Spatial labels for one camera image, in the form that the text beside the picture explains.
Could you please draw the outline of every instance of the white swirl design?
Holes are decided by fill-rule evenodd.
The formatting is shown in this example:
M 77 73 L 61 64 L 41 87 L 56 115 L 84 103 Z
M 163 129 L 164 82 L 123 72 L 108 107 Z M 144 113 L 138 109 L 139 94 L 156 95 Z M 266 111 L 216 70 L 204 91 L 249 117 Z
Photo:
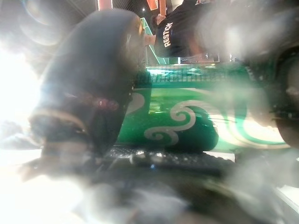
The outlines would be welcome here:
M 126 115 L 137 111 L 138 109 L 142 108 L 145 103 L 144 96 L 140 93 L 132 93 L 132 101 L 128 105 L 128 109 Z
M 178 143 L 178 134 L 175 132 L 187 130 L 191 128 L 196 121 L 196 115 L 194 111 L 188 106 L 197 106 L 200 108 L 208 109 L 210 112 L 214 111 L 217 114 L 219 111 L 211 106 L 210 104 L 199 101 L 199 100 L 187 100 L 176 104 L 170 111 L 170 116 L 175 121 L 186 121 L 186 114 L 190 116 L 190 120 L 187 124 L 182 126 L 160 126 L 152 127 L 144 132 L 144 136 L 150 140 L 162 140 L 164 138 L 163 134 L 168 135 L 171 138 L 171 142 L 168 145 L 175 145 Z

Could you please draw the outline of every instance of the black rubber wheel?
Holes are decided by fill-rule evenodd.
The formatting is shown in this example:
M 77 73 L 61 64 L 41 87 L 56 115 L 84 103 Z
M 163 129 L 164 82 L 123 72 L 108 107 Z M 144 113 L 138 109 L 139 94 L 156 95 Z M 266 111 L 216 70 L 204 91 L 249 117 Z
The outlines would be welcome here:
M 281 63 L 278 82 L 283 101 L 293 113 L 299 114 L 299 52 L 294 52 Z M 284 141 L 293 148 L 299 148 L 298 119 L 277 119 L 276 124 Z
M 113 9 L 85 18 L 42 76 L 41 100 L 30 119 L 34 133 L 63 142 L 70 129 L 80 129 L 105 153 L 118 137 L 142 49 L 136 14 Z

